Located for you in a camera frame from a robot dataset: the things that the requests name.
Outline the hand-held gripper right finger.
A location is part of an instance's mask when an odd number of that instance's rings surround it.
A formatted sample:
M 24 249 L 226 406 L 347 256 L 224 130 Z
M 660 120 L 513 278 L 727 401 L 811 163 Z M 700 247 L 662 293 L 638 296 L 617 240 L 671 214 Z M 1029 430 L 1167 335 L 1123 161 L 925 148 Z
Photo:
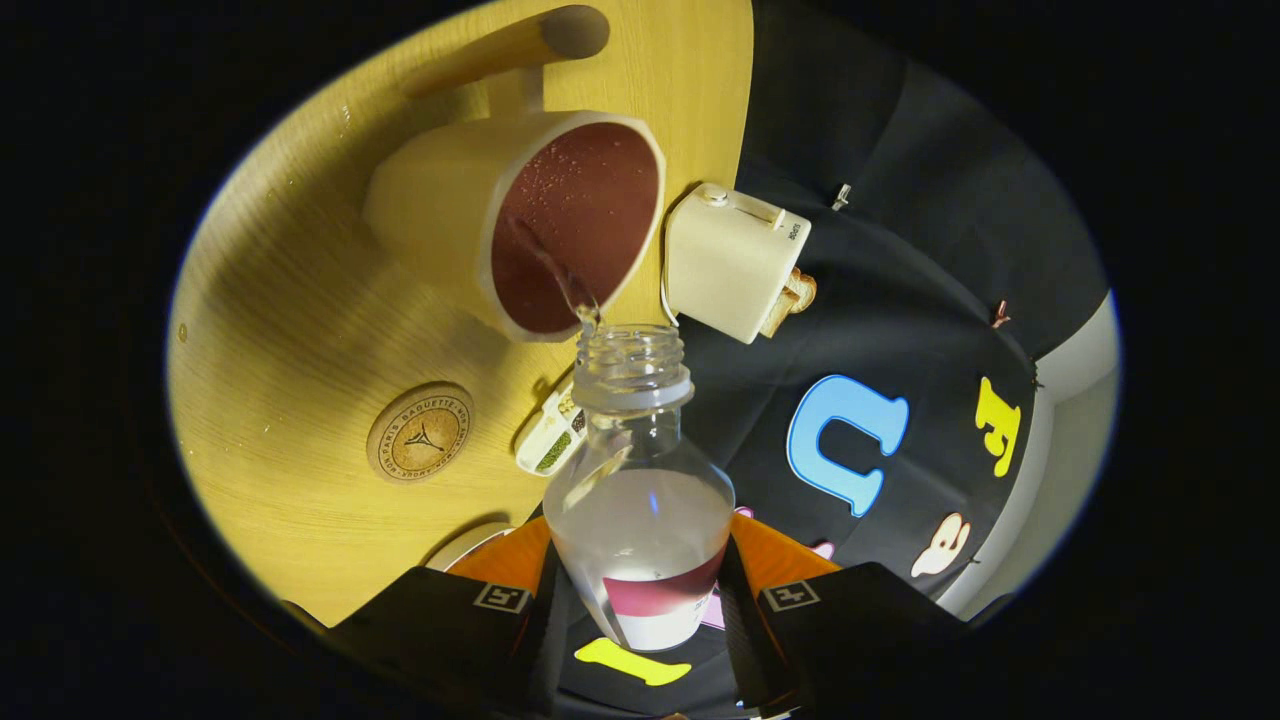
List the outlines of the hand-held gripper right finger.
M 730 521 L 718 585 L 741 700 L 764 716 L 883 703 L 969 633 L 883 565 L 841 568 L 741 514 Z

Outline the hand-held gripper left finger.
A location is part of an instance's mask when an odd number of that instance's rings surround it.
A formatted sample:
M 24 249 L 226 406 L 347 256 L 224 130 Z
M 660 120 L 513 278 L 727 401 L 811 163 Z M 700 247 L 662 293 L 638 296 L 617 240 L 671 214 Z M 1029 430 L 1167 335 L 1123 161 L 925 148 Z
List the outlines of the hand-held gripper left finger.
M 447 571 L 411 568 L 325 639 L 461 716 L 549 716 L 570 596 L 535 518 Z

